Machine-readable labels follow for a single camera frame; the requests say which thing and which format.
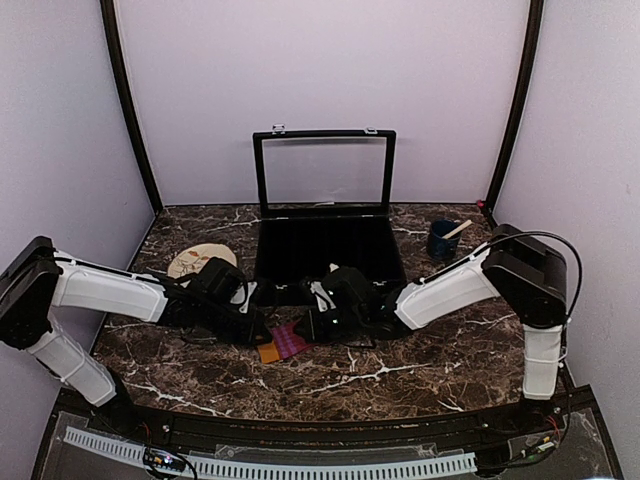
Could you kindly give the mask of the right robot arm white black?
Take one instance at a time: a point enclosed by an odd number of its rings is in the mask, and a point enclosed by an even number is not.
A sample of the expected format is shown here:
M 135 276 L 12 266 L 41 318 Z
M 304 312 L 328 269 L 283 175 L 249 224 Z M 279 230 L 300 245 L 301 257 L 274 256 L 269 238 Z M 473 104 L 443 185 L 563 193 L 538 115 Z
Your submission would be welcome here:
M 294 326 L 310 344 L 360 335 L 403 338 L 434 321 L 492 298 L 503 299 L 524 329 L 525 400 L 510 413 L 521 434 L 534 432 L 549 416 L 565 353 L 563 335 L 577 300 L 567 296 L 567 262 L 545 244 L 553 235 L 496 227 L 489 241 L 428 276 L 383 295 L 354 267 L 334 266 L 306 288 L 316 304 Z

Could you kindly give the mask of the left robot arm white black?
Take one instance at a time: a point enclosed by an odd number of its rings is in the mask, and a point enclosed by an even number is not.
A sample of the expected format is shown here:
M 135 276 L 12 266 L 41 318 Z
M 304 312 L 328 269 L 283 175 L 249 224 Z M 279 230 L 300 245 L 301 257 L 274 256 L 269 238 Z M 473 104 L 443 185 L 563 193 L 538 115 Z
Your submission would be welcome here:
M 120 436 L 141 427 L 140 412 L 115 374 L 58 323 L 55 310 L 129 317 L 147 325 L 203 328 L 241 346 L 271 341 L 255 302 L 260 290 L 231 262 L 212 257 L 178 276 L 133 273 L 81 260 L 38 236 L 1 274 L 1 341 L 34 357 Z

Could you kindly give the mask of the maroon purple orange sock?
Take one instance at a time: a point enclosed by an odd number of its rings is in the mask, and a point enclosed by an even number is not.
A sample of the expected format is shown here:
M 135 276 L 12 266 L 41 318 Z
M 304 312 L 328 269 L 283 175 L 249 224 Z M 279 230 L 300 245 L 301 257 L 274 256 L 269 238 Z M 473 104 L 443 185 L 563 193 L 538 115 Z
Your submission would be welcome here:
M 272 341 L 257 347 L 263 364 L 285 360 L 313 347 L 294 332 L 295 326 L 295 322 L 290 322 L 271 330 Z

